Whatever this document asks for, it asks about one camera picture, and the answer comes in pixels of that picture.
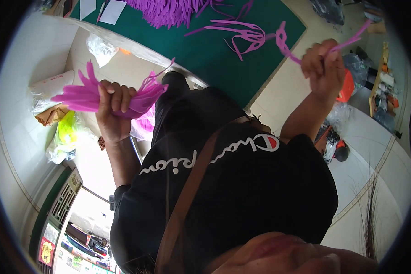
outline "green cutting mat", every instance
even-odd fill
[[[95,24],[100,7],[105,0],[97,0],[97,8],[84,18],[84,21]],[[225,0],[233,7],[216,6],[227,14],[237,15],[247,0]],[[77,3],[71,17],[79,19],[80,3]],[[131,40],[162,54],[166,58],[175,57],[175,62],[196,74],[210,86],[219,87],[230,95],[241,107],[245,107],[257,93],[263,83],[277,68],[283,59],[274,40],[265,42],[258,50],[243,54],[243,62],[225,43],[231,44],[231,38],[238,34],[221,30],[206,29],[184,37],[184,34],[211,25],[210,20],[225,19],[211,7],[195,18],[193,14],[190,28],[185,25],[179,28],[165,27],[155,29],[142,19],[142,12],[126,5],[116,25],[99,22],[98,26],[114,31]],[[292,48],[305,31],[306,27],[290,9],[280,0],[255,0],[250,12],[241,19],[243,22],[256,24],[265,33],[275,33],[282,21],[286,21],[286,44]],[[235,39],[240,51],[245,51],[249,43],[241,38]]]

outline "red poster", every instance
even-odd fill
[[[55,245],[46,238],[41,239],[40,252],[38,254],[38,260],[42,263],[52,267],[53,252],[55,251]]]

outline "champion logo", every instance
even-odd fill
[[[263,139],[264,144],[262,144],[262,145],[255,144],[254,140],[256,140],[258,138]],[[263,151],[274,152],[274,151],[279,149],[280,142],[273,135],[260,133],[256,136],[254,136],[254,138],[248,137],[246,140],[240,140],[240,141],[231,143],[229,146],[225,147],[222,150],[221,154],[218,154],[215,159],[211,160],[210,164],[216,163],[216,161],[218,161],[220,158],[224,157],[225,153],[227,153],[227,152],[229,152],[229,153],[230,152],[235,152],[239,148],[240,145],[249,145],[249,146],[251,146],[253,152],[256,152],[257,149],[260,149],[260,150],[263,150]],[[172,172],[174,174],[177,174],[179,172],[178,164],[182,162],[183,166],[185,168],[192,168],[195,165],[195,162],[196,162],[196,155],[197,155],[197,151],[194,150],[192,160],[189,160],[189,159],[184,158],[184,157],[179,158],[179,159],[178,158],[171,158],[168,161],[160,160],[160,161],[156,162],[155,167],[151,165],[149,168],[143,168],[140,171],[139,175],[142,175],[142,173],[149,173],[150,171],[155,172],[155,171],[159,171],[159,170],[164,170],[164,169],[166,169],[166,167],[168,166],[168,164],[170,162],[172,162],[172,165],[174,167],[172,169]]]

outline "hand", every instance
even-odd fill
[[[129,136],[131,131],[131,119],[125,119],[112,114],[112,111],[126,112],[131,99],[137,94],[134,88],[118,83],[110,83],[107,80],[100,81],[99,85],[99,110],[96,113],[105,145],[116,145]]]
[[[312,92],[322,100],[335,100],[344,85],[345,68],[341,52],[329,52],[337,45],[334,39],[313,44],[301,61],[301,71],[310,78]]]

